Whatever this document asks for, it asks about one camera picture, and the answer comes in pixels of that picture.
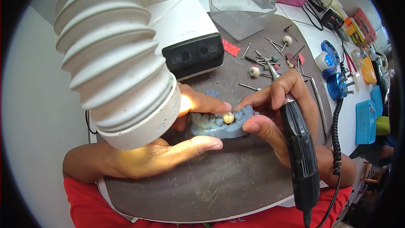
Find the blue resin dental model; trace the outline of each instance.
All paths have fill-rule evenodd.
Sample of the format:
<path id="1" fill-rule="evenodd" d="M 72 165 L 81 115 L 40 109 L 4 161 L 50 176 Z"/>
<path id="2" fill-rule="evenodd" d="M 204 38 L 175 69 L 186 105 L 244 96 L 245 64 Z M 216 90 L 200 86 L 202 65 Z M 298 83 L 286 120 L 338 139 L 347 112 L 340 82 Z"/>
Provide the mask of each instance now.
<path id="1" fill-rule="evenodd" d="M 243 123 L 259 112 L 253 112 L 252 106 L 247 105 L 232 114 L 234 116 L 233 122 L 226 124 L 222 117 L 216 117 L 213 114 L 190 113 L 191 132 L 195 136 L 213 136 L 221 139 L 244 136 L 248 132 L 243 131 Z"/>

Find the dust extractor hose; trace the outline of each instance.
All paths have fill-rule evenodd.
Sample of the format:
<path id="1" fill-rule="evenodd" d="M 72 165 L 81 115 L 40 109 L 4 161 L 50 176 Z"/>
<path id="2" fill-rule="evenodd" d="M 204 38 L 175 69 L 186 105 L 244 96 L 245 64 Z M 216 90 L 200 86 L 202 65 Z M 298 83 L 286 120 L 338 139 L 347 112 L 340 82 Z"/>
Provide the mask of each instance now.
<path id="1" fill-rule="evenodd" d="M 156 32 L 148 0 L 59 0 L 55 33 L 69 88 L 80 94 L 96 129 L 111 145 L 134 149 L 173 124 L 181 95 Z"/>

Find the black handpiece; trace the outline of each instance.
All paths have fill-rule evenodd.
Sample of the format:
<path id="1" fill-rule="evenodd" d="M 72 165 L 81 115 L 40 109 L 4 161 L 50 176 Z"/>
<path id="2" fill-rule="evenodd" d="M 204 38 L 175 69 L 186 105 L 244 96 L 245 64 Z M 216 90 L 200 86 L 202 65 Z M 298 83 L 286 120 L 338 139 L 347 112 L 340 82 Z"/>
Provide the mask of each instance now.
<path id="1" fill-rule="evenodd" d="M 273 79 L 280 77 L 276 69 L 266 61 Z M 292 189 L 295 206 L 304 213 L 304 225 L 311 223 L 312 208 L 319 200 L 319 171 L 315 146 L 311 133 L 294 97 L 286 94 L 280 108 L 292 172 Z"/>

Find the person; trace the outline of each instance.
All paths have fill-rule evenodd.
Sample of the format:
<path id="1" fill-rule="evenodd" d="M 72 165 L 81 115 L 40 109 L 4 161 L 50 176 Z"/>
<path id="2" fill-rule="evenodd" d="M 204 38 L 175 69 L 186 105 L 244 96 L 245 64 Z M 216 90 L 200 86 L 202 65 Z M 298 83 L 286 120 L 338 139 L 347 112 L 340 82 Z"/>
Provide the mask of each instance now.
<path id="1" fill-rule="evenodd" d="M 190 102 L 182 102 L 178 119 L 172 128 L 184 130 L 189 112 L 226 113 L 231 110 L 230 104 L 220 99 L 198 93 L 185 84 L 180 84 L 182 96 Z M 277 110 L 284 102 L 284 96 L 290 92 L 301 108 L 308 129 L 317 142 L 318 107 L 306 88 L 300 74 L 289 70 L 280 78 L 252 95 L 245 97 L 234 110 L 250 104 L 261 112 L 246 120 L 243 130 L 256 134 L 266 140 L 274 149 L 281 164 L 290 167 L 286 140 L 279 124 Z M 63 161 L 64 186 L 71 205 L 70 215 L 78 228 L 166 228 L 176 227 L 175 224 L 137 220 L 131 223 L 114 212 L 99 194 L 94 184 L 102 176 L 139 179 L 153 176 L 176 165 L 199 156 L 206 151 L 220 150 L 223 143 L 220 139 L 210 136 L 196 136 L 174 146 L 159 138 L 154 142 L 134 150 L 119 150 L 106 142 L 85 144 L 70 150 Z M 325 215 L 337 186 L 337 176 L 333 175 L 333 151 L 326 146 L 315 146 L 319 175 L 329 187 L 320 191 L 319 202 L 312 210 L 311 227 L 316 227 Z M 344 207 L 352 191 L 351 185 L 356 178 L 356 165 L 342 154 L 341 184 L 333 205 L 323 227 L 331 227 L 337 215 Z M 303 227 L 302 212 L 296 207 L 273 208 L 245 216 L 243 222 L 225 221 L 210 223 L 218 228 L 224 227 Z M 194 227 L 207 227 L 206 224 Z"/>

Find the model tooth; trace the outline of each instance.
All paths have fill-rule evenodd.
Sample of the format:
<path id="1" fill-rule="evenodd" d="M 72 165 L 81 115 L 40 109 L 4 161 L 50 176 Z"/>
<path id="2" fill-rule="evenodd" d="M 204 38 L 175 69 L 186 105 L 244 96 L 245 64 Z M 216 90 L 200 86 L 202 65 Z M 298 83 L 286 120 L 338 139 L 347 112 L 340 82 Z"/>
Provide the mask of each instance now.
<path id="1" fill-rule="evenodd" d="M 236 113 L 235 113 L 235 120 L 240 121 L 240 120 L 242 120 L 242 119 L 243 119 L 243 113 L 242 113 L 242 111 L 240 111 L 240 110 L 236 111 Z"/>
<path id="2" fill-rule="evenodd" d="M 201 118 L 201 122 L 203 124 L 208 124 L 209 123 L 209 115 L 208 114 L 203 115 L 202 118 Z"/>
<path id="3" fill-rule="evenodd" d="M 224 119 L 224 123 L 230 124 L 234 120 L 234 115 L 231 112 L 223 114 L 222 118 Z"/>
<path id="4" fill-rule="evenodd" d="M 222 125 L 224 124 L 224 120 L 223 120 L 222 118 L 220 118 L 220 117 L 217 117 L 217 118 L 215 119 L 215 124 L 216 124 L 217 126 L 222 126 Z"/>
<path id="5" fill-rule="evenodd" d="M 201 120 L 201 114 L 200 113 L 190 113 L 190 119 L 194 123 L 198 123 Z"/>
<path id="6" fill-rule="evenodd" d="M 211 124 L 215 123 L 215 115 L 212 114 L 212 115 L 209 116 L 209 122 Z"/>
<path id="7" fill-rule="evenodd" d="M 253 108 L 251 105 L 247 105 L 245 107 L 245 112 L 243 112 L 245 115 L 252 115 L 253 114 Z"/>

